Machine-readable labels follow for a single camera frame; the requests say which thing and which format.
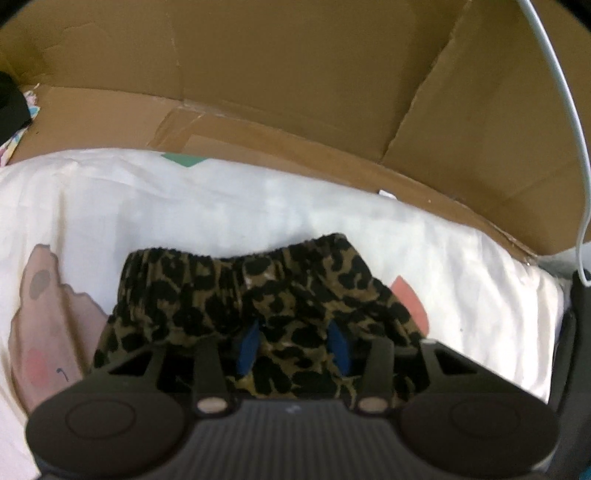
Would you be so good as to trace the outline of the black clothes pile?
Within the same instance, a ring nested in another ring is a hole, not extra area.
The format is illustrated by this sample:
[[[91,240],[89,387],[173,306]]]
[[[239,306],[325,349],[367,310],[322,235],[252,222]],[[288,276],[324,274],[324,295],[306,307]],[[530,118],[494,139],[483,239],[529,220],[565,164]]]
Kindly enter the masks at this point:
[[[12,77],[0,73],[0,142],[4,144],[32,122],[24,94]]]

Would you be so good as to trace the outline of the white cartoon print bedsheet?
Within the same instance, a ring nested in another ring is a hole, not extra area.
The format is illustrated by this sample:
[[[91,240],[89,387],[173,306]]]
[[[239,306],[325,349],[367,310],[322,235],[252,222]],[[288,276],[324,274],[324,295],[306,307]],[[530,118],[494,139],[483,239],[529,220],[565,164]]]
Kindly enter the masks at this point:
[[[430,334],[532,395],[550,395],[563,284],[479,230],[400,199],[252,165],[125,149],[68,150],[1,171],[1,332],[34,250],[40,283],[109,312],[131,251],[228,257],[342,233],[385,284],[404,279]]]

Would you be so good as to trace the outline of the leopard print garment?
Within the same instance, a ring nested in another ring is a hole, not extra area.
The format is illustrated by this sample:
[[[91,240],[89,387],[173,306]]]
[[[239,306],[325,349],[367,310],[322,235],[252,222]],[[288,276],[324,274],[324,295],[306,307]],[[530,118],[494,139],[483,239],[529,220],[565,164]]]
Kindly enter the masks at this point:
[[[329,350],[332,322],[349,341],[349,374],[339,373]],[[240,343],[256,323],[259,351],[242,376]],[[408,402],[426,382],[412,361],[422,340],[417,322],[341,233],[230,258],[131,252],[92,365],[102,368],[152,344],[189,347],[205,338],[217,341],[228,391],[238,398],[338,398],[352,405],[377,338],[390,340],[398,354],[393,405]]]

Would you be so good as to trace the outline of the brown cardboard box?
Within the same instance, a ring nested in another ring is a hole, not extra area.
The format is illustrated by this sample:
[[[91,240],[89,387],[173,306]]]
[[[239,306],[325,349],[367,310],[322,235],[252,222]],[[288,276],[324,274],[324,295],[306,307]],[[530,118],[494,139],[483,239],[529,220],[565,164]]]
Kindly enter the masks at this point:
[[[17,158],[231,155],[405,198],[539,255],[574,246],[575,142],[515,1],[34,1],[1,69],[38,85]]]

